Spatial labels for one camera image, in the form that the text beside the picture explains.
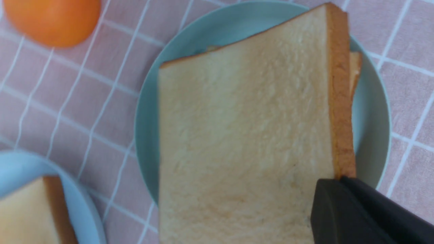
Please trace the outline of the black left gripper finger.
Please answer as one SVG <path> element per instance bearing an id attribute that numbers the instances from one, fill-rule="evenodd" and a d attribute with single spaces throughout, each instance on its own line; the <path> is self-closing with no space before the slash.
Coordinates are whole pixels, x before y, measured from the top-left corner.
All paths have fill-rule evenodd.
<path id="1" fill-rule="evenodd" d="M 315 244 L 432 244 L 434 227 L 363 181 L 316 183 L 311 228 Z"/>

